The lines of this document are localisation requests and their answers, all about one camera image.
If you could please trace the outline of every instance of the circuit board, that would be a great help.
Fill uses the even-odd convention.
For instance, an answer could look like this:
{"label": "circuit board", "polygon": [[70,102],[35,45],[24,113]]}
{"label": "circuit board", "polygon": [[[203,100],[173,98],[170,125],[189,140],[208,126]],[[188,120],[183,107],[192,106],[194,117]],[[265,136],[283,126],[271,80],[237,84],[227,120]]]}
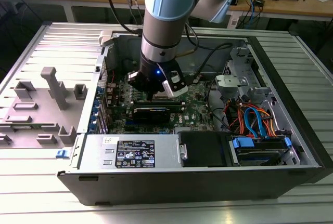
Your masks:
{"label": "circuit board", "polygon": [[[147,95],[135,90],[124,81],[110,85],[108,89],[109,133],[110,134],[176,134],[182,130],[213,130],[212,115],[204,102],[205,84],[191,85],[188,92],[175,99],[164,93],[154,95],[147,101]],[[162,108],[170,110],[170,120],[163,124],[133,123],[135,109]]]}

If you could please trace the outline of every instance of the robotic arm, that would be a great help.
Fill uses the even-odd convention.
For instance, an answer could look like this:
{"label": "robotic arm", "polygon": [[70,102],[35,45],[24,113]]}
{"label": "robotic arm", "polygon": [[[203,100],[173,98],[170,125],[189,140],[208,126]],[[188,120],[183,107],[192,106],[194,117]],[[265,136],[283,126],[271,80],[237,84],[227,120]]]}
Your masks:
{"label": "robotic arm", "polygon": [[222,22],[232,0],[145,0],[145,18],[139,71],[128,82],[137,90],[158,91],[169,98],[187,92],[187,84],[176,61],[177,46],[190,15]]}

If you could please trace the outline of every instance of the motherboard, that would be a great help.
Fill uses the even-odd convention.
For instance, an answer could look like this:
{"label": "motherboard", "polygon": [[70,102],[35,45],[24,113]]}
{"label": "motherboard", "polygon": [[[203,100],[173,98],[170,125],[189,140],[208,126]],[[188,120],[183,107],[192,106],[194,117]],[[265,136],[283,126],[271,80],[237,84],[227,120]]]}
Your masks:
{"label": "motherboard", "polygon": [[183,130],[213,130],[206,103],[205,82],[191,85],[188,92],[169,99],[157,93],[148,101],[126,81],[108,85],[107,105],[110,134],[177,134]]}

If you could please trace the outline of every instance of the power supply label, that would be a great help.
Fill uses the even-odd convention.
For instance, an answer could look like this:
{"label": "power supply label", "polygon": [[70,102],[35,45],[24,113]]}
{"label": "power supply label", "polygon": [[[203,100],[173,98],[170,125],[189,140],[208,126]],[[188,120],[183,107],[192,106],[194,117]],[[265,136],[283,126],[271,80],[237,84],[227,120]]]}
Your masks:
{"label": "power supply label", "polygon": [[154,141],[118,141],[117,168],[154,168]]}

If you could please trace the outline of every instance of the sticker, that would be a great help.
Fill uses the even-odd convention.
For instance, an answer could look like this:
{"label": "sticker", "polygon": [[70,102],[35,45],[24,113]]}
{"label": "sticker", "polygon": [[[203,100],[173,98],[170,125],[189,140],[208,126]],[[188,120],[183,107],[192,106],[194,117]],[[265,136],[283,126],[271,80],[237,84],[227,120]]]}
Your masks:
{"label": "sticker", "polygon": [[104,137],[103,144],[116,144],[119,140],[119,137]]}
{"label": "sticker", "polygon": [[149,141],[118,141],[116,167],[117,168],[154,168],[155,167],[155,142],[150,141],[150,140]]}
{"label": "sticker", "polygon": [[13,129],[32,129],[31,126],[12,126]]}

